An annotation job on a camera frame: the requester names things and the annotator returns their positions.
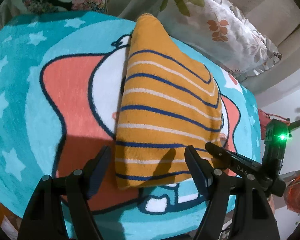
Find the mustard striped knit sweater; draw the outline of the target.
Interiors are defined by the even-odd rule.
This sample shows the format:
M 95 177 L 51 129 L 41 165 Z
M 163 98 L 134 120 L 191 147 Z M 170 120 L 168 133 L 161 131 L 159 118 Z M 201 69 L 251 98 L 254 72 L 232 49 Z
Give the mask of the mustard striped knit sweater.
M 211 160 L 207 142 L 220 143 L 222 102 L 213 74 L 183 53 L 163 25 L 141 15 L 132 33 L 116 132 L 120 189 L 190 178 L 184 152 L 193 146 Z

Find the red plastic bag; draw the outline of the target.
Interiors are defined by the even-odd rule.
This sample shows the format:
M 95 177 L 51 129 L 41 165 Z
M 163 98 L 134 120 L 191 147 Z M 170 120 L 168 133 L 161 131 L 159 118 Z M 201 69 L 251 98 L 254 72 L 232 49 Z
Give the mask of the red plastic bag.
M 284 199 L 289 210 L 300 213 L 300 175 L 287 186 Z

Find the red cloth beside bed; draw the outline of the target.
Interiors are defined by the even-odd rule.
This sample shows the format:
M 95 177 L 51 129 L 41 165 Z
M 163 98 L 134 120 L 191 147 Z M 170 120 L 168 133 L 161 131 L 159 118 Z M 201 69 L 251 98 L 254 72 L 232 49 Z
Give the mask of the red cloth beside bed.
M 276 114 L 269 114 L 269 113 L 262 111 L 259 108 L 257 110 L 258 110 L 258 117 L 259 117 L 260 128 L 261 128 L 261 140 L 265 139 L 266 128 L 267 128 L 267 125 L 271 122 L 272 118 L 279 120 L 282 123 L 285 123 L 287 126 L 290 125 L 290 118 L 284 118 L 284 117 L 282 117 L 280 115 L 276 115 Z

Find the turquoise cartoon fleece blanket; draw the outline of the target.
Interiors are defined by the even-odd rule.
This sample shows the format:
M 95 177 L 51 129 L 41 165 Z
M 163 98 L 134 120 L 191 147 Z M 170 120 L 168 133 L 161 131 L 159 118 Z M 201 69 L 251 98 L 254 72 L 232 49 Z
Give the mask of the turquoise cartoon fleece blanket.
M 135 23 L 97 12 L 20 15 L 0 31 L 0 203 L 22 217 L 43 175 L 82 168 L 114 145 Z M 120 190 L 110 165 L 89 200 L 105 239 L 165 239 L 198 228 L 192 179 Z

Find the beige bed sheet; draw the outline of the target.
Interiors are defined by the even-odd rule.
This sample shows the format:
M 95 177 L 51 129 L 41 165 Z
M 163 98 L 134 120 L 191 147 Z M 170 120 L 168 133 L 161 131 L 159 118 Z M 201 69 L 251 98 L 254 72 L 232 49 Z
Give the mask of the beige bed sheet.
M 136 19 L 159 0 L 108 0 L 111 15 Z M 281 61 L 262 74 L 246 77 L 243 84 L 253 92 L 277 86 L 300 86 L 300 9 L 293 0 L 228 0 L 258 31 L 278 47 Z

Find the leaf print white pillow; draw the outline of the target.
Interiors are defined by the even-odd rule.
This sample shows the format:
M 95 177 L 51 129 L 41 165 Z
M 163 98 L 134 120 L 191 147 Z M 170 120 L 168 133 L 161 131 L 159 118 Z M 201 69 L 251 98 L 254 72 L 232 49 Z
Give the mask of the leaf print white pillow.
M 270 70 L 282 57 L 229 0 L 162 0 L 158 19 L 171 37 L 242 80 Z

